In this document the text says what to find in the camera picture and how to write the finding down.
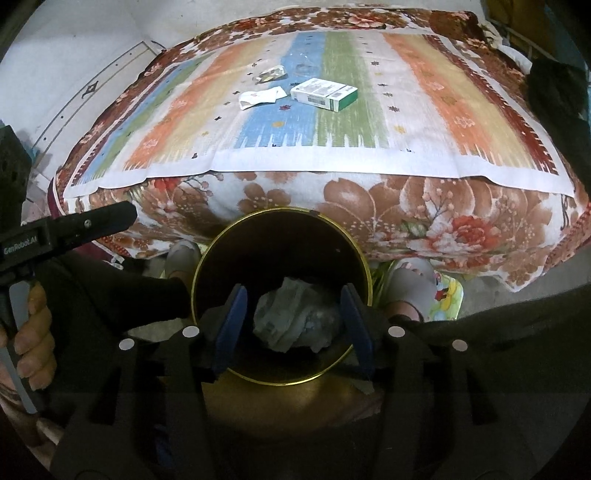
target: white circular marker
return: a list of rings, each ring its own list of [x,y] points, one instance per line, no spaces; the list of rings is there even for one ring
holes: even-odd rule
[[[388,335],[394,338],[402,338],[406,332],[402,327],[399,326],[392,326],[388,329]]]
[[[452,342],[452,347],[458,352],[465,352],[468,350],[468,344],[464,340],[454,340]]]
[[[183,336],[186,338],[193,338],[199,335],[199,328],[195,327],[195,325],[190,325],[183,329]]]
[[[123,351],[131,350],[135,345],[135,342],[131,338],[125,338],[119,342],[119,348]]]

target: white and green box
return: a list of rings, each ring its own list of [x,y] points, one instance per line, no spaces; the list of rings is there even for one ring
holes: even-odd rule
[[[291,98],[296,102],[307,103],[333,112],[357,100],[357,88],[344,83],[322,79],[310,79],[291,89]]]

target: golden rim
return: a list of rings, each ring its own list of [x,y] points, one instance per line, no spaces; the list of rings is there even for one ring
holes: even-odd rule
[[[220,238],[222,236],[224,236],[225,233],[227,233],[228,230],[230,230],[230,228],[233,228],[235,225],[239,224],[240,222],[243,222],[247,218],[253,217],[255,215],[264,215],[268,212],[275,212],[278,210],[281,210],[281,211],[293,210],[295,212],[313,213],[316,216],[318,216],[319,218],[323,219],[325,222],[336,227],[342,234],[344,234],[344,236],[347,238],[347,240],[349,241],[351,246],[358,253],[359,259],[361,260],[361,264],[363,265],[363,271],[365,273],[365,280],[367,282],[367,289],[368,289],[367,290],[368,291],[367,305],[369,307],[372,306],[372,302],[374,299],[374,293],[373,293],[373,288],[372,288],[372,279],[371,279],[371,272],[369,270],[369,264],[368,264],[367,260],[365,259],[365,256],[364,256],[363,252],[361,251],[361,248],[359,247],[359,245],[357,244],[355,239],[351,236],[351,234],[347,230],[345,230],[342,226],[340,226],[338,223],[336,223],[334,220],[331,220],[327,216],[322,215],[321,213],[316,212],[315,210],[308,210],[308,209],[300,208],[300,207],[276,207],[276,208],[269,208],[267,210],[260,210],[259,212],[249,213],[248,215],[245,215],[244,217],[239,218],[235,222],[228,225],[216,238],[213,239],[212,243],[207,247],[207,250],[205,250],[205,253],[202,255],[201,260],[199,261],[199,264],[197,265],[197,270],[195,271],[195,275],[193,277],[193,285],[191,287],[191,315],[193,316],[193,322],[195,323],[195,325],[197,325],[197,314],[195,312],[195,301],[194,301],[195,286],[197,284],[197,278],[199,276],[199,272],[201,271],[201,265],[203,265],[203,261],[205,260],[205,258],[207,257],[208,253],[211,251],[213,246],[216,244],[217,241],[220,240]],[[302,383],[306,383],[311,380],[314,380],[315,378],[320,377],[321,375],[324,375],[328,370],[330,370],[331,368],[333,368],[336,365],[338,365],[339,363],[341,363],[344,360],[344,358],[351,353],[351,350],[353,350],[353,345],[349,345],[349,348],[347,348],[345,353],[343,353],[343,355],[341,355],[337,360],[335,360],[331,365],[326,367],[324,370],[322,370],[322,371],[320,371],[308,378],[305,378],[303,380],[295,380],[292,382],[264,382],[261,380],[255,380],[254,378],[247,377],[246,375],[242,375],[241,373],[236,372],[235,370],[232,370],[231,368],[228,368],[228,371],[232,372],[237,377],[243,378],[244,380],[247,380],[249,382],[256,383],[259,385],[267,385],[269,387],[288,387],[290,385],[299,385]]]

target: green stripe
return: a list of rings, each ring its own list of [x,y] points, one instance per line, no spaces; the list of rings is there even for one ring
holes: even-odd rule
[[[96,170],[94,175],[92,176],[93,179],[98,179],[102,177],[107,169],[113,164],[115,158],[125,144],[129,141],[131,135],[138,131],[142,126],[144,126],[149,120],[154,111],[162,105],[162,103],[168,98],[168,96],[172,93],[173,89],[187,80],[191,74],[201,65],[207,58],[209,58],[213,53],[208,53],[203,57],[199,57],[198,59],[193,60],[181,73],[179,73],[174,80],[170,82],[168,88],[160,92],[154,99],[152,100],[152,104],[144,109],[141,114],[139,114],[132,122],[127,125],[127,127],[122,131],[117,133],[117,138],[111,145],[109,152],[105,155],[105,158],[101,161],[100,167]]]
[[[359,89],[359,98],[342,112],[329,112],[319,109],[316,116],[318,145],[327,143],[332,135],[333,147],[344,147],[345,136],[350,147],[358,147],[359,136],[365,147],[387,147],[387,132],[382,108],[373,94],[372,83],[350,32],[329,32],[322,58],[320,78],[332,82],[352,85]]]

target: blue stripe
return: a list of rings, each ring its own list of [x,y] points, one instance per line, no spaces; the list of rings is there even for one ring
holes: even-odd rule
[[[320,76],[322,55],[326,34],[322,32],[300,32],[296,35],[291,48],[281,59],[287,77],[267,84],[267,88],[280,86],[289,94],[292,83],[303,83]],[[293,147],[299,136],[302,145],[312,145],[316,127],[317,108],[298,103],[285,97],[277,103],[253,107],[248,120],[242,126],[234,148],[254,147],[261,137],[260,146],[266,147],[272,138],[275,145]],[[273,127],[273,123],[284,122],[282,127]]]
[[[191,61],[186,61],[186,62],[178,65],[177,67],[175,67],[170,72],[168,72],[165,80],[164,79],[161,80],[160,84],[150,94],[148,94],[145,98],[140,100],[135,111],[129,117],[127,117],[126,120],[124,120],[124,122],[119,126],[119,128],[117,128],[116,130],[114,130],[113,132],[111,132],[109,134],[109,138],[105,142],[105,145],[103,145],[103,147],[100,149],[99,153],[92,160],[91,164],[88,166],[88,168],[84,172],[84,175],[82,175],[82,178],[78,181],[78,183],[79,184],[80,183],[87,183],[87,182],[93,180],[94,173],[102,164],[103,158],[105,158],[105,156],[109,153],[111,146],[113,146],[113,143],[115,142],[115,140],[121,135],[121,132],[126,130],[128,125],[131,122],[133,122],[139,115],[141,115],[143,111],[145,111],[147,108],[149,108],[151,106],[152,102],[154,101],[154,99],[162,91],[166,90],[166,88],[168,88],[168,84],[170,82],[172,82],[183,70],[189,69],[189,68],[195,68],[196,64],[200,63],[202,60],[203,60],[202,58],[199,58],[199,59],[195,59],[195,60],[191,60]]]

